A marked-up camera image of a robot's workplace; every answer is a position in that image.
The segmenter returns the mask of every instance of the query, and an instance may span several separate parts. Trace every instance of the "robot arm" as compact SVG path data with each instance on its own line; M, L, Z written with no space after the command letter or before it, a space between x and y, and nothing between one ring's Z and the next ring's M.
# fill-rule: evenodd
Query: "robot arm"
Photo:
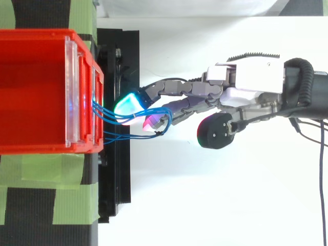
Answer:
M197 137L205 148L220 149L252 122L281 115L310 119L328 118L328 74L314 72L311 64L296 58L286 63L278 55L247 53L208 68L201 78L157 81L137 92L143 108L162 95L186 96L164 107L173 113L172 124L194 113L218 108L199 125ZM148 116L143 129L156 130L167 116Z
M143 88L144 98L149 98L147 107L161 95L185 95L183 100L163 105L172 110L173 125L213 108L232 114L235 121L276 112L283 87L283 63L279 56L257 55L262 56L246 54L211 66L196 81L168 79L151 84ZM164 123L165 116L149 116L143 127L158 129Z

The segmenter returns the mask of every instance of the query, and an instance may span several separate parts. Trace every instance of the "white background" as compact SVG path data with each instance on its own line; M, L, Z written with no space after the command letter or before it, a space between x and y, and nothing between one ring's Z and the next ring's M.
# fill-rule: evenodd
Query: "white background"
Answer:
M328 71L325 17L104 18L98 26L140 30L141 86L200 77L229 56L257 51L305 58ZM197 126L212 113L161 138L131 141L132 203L99 226L99 246L323 245L320 146L275 118L248 126L222 150L203 149ZM319 139L319 129L304 129ZM324 180L327 163L326 150ZM326 183L324 190L328 202Z
M264 14L277 0L100 0L99 17L201 17ZM282 5L288 0L278 0Z

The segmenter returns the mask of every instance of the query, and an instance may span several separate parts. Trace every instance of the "blue wire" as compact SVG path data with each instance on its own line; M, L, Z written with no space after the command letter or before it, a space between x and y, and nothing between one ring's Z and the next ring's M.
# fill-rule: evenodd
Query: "blue wire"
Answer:
M142 116L150 116L150 115L154 115L154 114L164 114L168 116L168 123L165 127L165 129L162 131L162 133L160 135L155 134L155 135L133 135L133 134L117 134L117 133L111 133L111 132L106 132L104 131L105 134L109 134L109 135L113 135L113 136L117 136L116 138L105 138L105 140L110 140L109 142L104 143L104 145L110 144L114 141L117 140L130 140L130 139L151 139L151 138L155 138L161 135L164 135L170 125L172 124L172 111L169 108L153 108L153 109L146 109L146 110L142 110L140 112L137 112L135 114L131 114L131 115L119 115L119 114L115 114L114 112L105 109L104 107L102 107L101 105L99 105L98 103L96 103L95 101L93 101L93 112L102 120L104 120L105 122L114 124L114 125L122 125L124 123L127 123L133 119L135 119L136 117L142 117ZM109 119L106 119L104 117L102 117L97 111L99 111L100 113L102 113L104 116L114 119L114 120L122 120L122 119L126 119L123 122L116 122L116 121L111 121Z

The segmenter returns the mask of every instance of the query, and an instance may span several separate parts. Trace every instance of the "red plastic bin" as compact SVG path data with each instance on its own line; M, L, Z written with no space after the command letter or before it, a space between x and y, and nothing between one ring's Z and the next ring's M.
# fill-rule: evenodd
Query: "red plastic bin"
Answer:
M75 31L0 30L0 155L101 151L103 85Z

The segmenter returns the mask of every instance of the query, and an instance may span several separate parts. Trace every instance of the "black metal bracket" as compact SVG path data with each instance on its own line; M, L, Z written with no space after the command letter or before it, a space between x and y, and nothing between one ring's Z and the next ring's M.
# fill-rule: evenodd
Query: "black metal bracket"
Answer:
M139 88L139 31L98 29L98 59L104 79L104 105L115 103ZM104 130L129 134L130 127L104 122ZM108 223L120 203L131 202L130 141L105 145L99 154L99 223Z

